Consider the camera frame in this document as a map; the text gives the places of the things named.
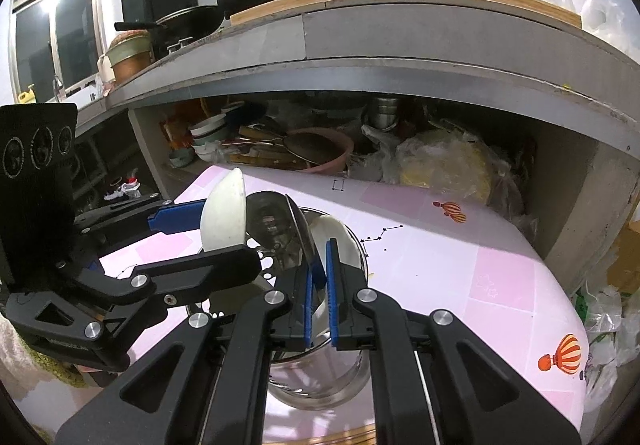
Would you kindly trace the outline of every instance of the kitchen shelf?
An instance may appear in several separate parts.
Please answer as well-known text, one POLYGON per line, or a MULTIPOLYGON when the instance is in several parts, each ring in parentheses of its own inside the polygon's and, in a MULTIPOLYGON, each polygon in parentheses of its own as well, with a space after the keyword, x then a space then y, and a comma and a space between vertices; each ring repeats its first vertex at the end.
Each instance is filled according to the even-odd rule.
POLYGON ((640 66, 577 27, 483 0, 323 7, 214 33, 115 89, 107 108, 244 92, 394 92, 516 112, 640 158, 640 66))
POLYGON ((165 167, 158 123, 190 98, 388 92, 533 119, 542 154, 529 197, 540 220, 535 247, 570 292, 609 250, 638 195, 639 88, 632 59, 530 9, 490 0, 326 0, 190 44, 112 91, 106 109, 129 109, 167 198, 191 178, 165 167))

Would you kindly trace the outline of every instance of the pot handle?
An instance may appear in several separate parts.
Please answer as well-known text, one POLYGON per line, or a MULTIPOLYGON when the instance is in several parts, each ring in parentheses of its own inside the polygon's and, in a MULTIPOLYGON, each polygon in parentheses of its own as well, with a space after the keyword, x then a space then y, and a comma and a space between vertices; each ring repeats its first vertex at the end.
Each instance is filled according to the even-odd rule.
POLYGON ((116 31, 131 31, 131 30, 151 30, 154 28, 163 28, 162 24, 156 24, 155 22, 114 22, 113 27, 116 31))

